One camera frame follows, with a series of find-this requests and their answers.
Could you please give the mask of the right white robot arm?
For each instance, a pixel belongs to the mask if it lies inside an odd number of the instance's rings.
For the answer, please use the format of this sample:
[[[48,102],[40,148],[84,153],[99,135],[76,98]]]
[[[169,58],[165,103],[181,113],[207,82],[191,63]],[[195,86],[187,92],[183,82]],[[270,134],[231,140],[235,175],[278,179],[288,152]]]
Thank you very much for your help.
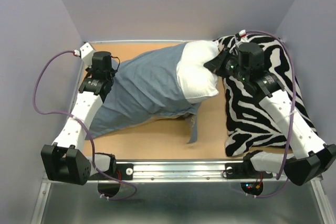
[[[234,77],[241,81],[258,103],[287,137],[292,154],[264,151],[248,153],[242,163],[244,175],[253,177],[259,172],[285,174],[301,186],[329,169],[335,161],[335,145],[326,144],[299,114],[293,99],[277,76],[265,67],[264,51],[253,42],[244,42],[236,54],[222,50],[204,67],[219,77]]]

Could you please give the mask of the blue pillowcase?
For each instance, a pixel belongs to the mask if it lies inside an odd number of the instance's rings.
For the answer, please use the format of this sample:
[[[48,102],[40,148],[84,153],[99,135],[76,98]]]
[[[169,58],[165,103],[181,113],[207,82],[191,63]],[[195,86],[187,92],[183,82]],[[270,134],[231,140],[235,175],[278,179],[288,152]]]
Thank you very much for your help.
[[[182,116],[191,123],[189,142],[196,142],[200,104],[187,101],[176,74],[184,47],[185,44],[179,44],[152,50],[123,62],[112,59],[112,66],[118,71],[89,127],[92,137]]]

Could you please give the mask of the white pillow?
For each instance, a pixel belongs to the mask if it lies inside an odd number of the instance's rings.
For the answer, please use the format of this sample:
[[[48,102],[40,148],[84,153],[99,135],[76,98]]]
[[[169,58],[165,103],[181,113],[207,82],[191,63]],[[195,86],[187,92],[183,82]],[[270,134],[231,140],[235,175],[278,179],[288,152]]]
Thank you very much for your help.
[[[217,55],[218,43],[214,41],[197,40],[185,44],[176,66],[176,77],[189,103],[200,103],[219,94],[218,77],[204,67]]]

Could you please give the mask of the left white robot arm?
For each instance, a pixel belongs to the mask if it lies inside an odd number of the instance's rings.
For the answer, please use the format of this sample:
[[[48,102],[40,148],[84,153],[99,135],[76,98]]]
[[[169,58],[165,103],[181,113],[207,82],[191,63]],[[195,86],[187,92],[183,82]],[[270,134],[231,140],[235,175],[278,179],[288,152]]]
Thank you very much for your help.
[[[96,173],[110,179],[117,172],[114,155],[93,152],[86,157],[82,153],[85,139],[93,140],[89,127],[111,91],[117,70],[112,67],[110,52],[82,52],[80,56],[82,60],[90,57],[91,65],[86,69],[73,110],[65,114],[65,126],[52,144],[42,147],[40,154],[49,180],[84,185]]]

